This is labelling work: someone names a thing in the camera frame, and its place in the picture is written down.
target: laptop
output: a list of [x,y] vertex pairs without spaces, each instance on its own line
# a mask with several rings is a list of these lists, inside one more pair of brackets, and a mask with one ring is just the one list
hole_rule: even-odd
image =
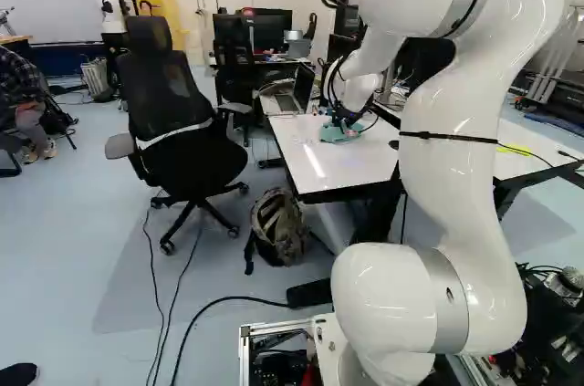
[[284,113],[305,113],[312,94],[314,71],[304,64],[299,64],[294,89],[292,92],[274,94],[274,98]]

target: laptop screen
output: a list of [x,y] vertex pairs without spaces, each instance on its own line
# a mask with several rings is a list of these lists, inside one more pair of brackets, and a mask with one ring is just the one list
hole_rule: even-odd
[[298,65],[296,73],[296,82],[294,84],[294,97],[302,112],[306,112],[310,96],[312,94],[312,85],[314,83],[314,71],[304,64]]

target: person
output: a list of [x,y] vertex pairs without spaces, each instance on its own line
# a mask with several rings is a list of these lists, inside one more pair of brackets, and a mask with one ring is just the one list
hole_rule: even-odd
[[38,366],[34,363],[17,363],[0,370],[3,386],[28,386],[38,377]]
[[16,128],[32,141],[25,164],[57,155],[55,141],[48,138],[39,122],[46,109],[44,83],[37,67],[0,46],[0,116],[14,112]]

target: plaid shirt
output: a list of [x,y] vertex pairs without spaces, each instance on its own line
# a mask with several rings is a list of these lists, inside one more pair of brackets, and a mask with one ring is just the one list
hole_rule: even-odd
[[0,46],[0,109],[31,101],[40,102],[45,96],[37,67]]

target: person's leg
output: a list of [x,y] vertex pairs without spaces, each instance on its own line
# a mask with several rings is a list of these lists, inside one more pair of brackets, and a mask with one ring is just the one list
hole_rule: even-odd
[[28,386],[38,375],[34,363],[17,363],[0,370],[0,384],[3,386]]
[[36,161],[38,156],[48,159],[57,154],[55,142],[48,138],[47,133],[39,123],[44,112],[44,103],[27,110],[16,111],[16,128],[24,133],[35,146],[34,150],[26,156],[25,163]]

